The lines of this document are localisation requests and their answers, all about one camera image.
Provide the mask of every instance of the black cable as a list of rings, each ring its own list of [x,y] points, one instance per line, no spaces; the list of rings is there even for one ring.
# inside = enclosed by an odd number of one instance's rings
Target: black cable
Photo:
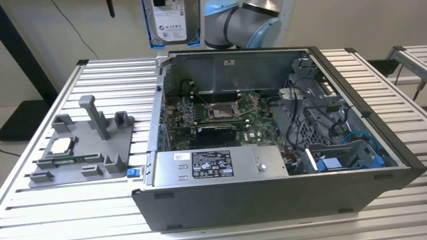
[[[345,110],[344,110],[344,119],[342,121],[337,121],[332,124],[332,126],[329,127],[328,129],[328,137],[332,138],[332,131],[334,129],[334,127],[338,125],[340,126],[340,129],[342,130],[342,124],[346,122],[348,120],[348,111],[349,109],[353,107],[354,105],[349,106]]]
[[[318,82],[318,80],[317,79],[314,79],[314,78],[310,78],[310,77],[301,77],[301,78],[298,78],[298,79],[296,79],[296,81],[293,82],[293,87],[296,86],[296,83],[298,82],[298,80],[301,80],[301,79],[308,79],[308,80],[313,80],[313,81],[316,81],[316,82]]]
[[[397,76],[395,77],[393,85],[397,84],[397,80],[399,80],[399,76],[400,76],[400,73],[401,73],[401,69],[403,69],[403,65],[401,65],[401,67],[399,69]]]
[[[18,155],[18,154],[16,154],[16,153],[12,153],[12,152],[8,152],[8,151],[2,151],[1,149],[0,149],[0,152],[4,153],[4,154],[10,154],[10,155],[13,155],[13,156],[16,156],[16,157],[20,157],[20,156],[21,156],[21,155]]]
[[[419,97],[419,94],[420,94],[420,90],[416,90],[415,95],[413,95],[413,98],[412,98],[412,101],[416,100],[416,98]]]
[[[62,15],[62,17],[64,17],[64,18],[65,18],[65,20],[68,21],[69,25],[72,26],[72,28],[73,28],[74,32],[77,33],[77,35],[78,35],[78,37],[80,37],[81,42],[84,43],[84,45],[86,46],[86,48],[88,48],[88,49],[90,50],[90,52],[93,53],[93,55],[94,55],[96,59],[97,59],[97,60],[100,60],[100,58],[98,58],[97,54],[94,53],[93,49],[89,47],[89,45],[88,45],[88,44],[86,44],[86,42],[84,41],[84,39],[82,39],[82,37],[81,37],[81,35],[80,35],[80,33],[78,33],[78,31],[77,31],[77,29],[76,29],[74,25],[72,24],[72,22],[69,21],[68,17],[65,16],[65,14],[62,13],[62,11],[60,10],[60,7],[56,5],[56,3],[54,3],[54,1],[53,1],[53,0],[50,0],[50,2],[52,2],[52,4],[54,5],[54,7],[56,7],[56,9],[57,9],[58,13]]]
[[[293,149],[298,149],[298,150],[302,151],[304,149],[301,147],[298,147],[293,142],[290,142],[290,139],[289,139],[290,128],[292,128],[292,126],[294,124],[296,115],[297,115],[297,109],[298,109],[298,98],[296,96],[296,92],[294,92],[294,89],[293,89],[293,112],[292,112],[292,117],[290,117],[290,124],[288,125],[286,131],[285,131],[285,140],[286,140],[288,144],[290,144]]]

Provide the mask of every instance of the blue clip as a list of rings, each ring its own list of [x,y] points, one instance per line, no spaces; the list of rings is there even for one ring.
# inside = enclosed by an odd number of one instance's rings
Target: blue clip
[[[140,168],[129,168],[129,169],[126,170],[125,176],[126,176],[128,178],[138,178],[140,175],[141,175],[141,169],[140,169]]]

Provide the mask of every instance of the white wall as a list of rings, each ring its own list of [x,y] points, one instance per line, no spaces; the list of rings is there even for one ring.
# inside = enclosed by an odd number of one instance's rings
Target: white wall
[[[354,48],[366,59],[427,45],[427,0],[294,0],[284,46]]]
[[[0,107],[17,106],[22,101],[40,99],[34,86],[0,42]]]
[[[114,18],[109,16],[105,0],[54,2],[101,59],[156,56],[149,48],[138,0],[113,0]],[[94,59],[92,52],[50,0],[0,0],[0,4],[45,74],[61,87],[77,60]]]
[[[54,2],[101,59],[156,55],[140,0],[113,0],[114,18],[105,0]],[[94,59],[93,54],[50,0],[0,0],[0,4],[48,77],[62,86],[77,60]],[[282,46],[352,47],[368,59],[384,58],[393,45],[427,44],[425,9],[427,0],[294,0]]]

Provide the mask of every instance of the floor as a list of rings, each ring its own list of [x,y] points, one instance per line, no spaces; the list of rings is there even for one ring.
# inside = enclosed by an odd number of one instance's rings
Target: floor
[[[0,127],[5,124],[16,108],[17,106],[0,106]],[[26,144],[28,141],[0,141],[0,149],[20,155],[26,147]],[[17,156],[0,152],[0,186],[2,185],[17,160]]]

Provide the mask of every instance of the metal rail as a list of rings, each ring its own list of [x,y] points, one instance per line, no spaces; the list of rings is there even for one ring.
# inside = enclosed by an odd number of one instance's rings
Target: metal rail
[[[419,159],[427,164],[427,114],[360,58],[344,49],[324,50],[336,69],[362,96]],[[126,110],[136,119],[130,166],[145,164],[154,60],[90,61],[76,68],[60,97],[30,140],[1,188],[0,238],[12,239],[425,239],[427,175],[404,189],[385,192],[358,213],[286,221],[152,232],[129,197],[142,180],[116,178],[28,188],[26,175],[46,146],[52,116],[66,113],[73,121],[88,120],[78,109],[81,95],[96,97],[105,116]]]

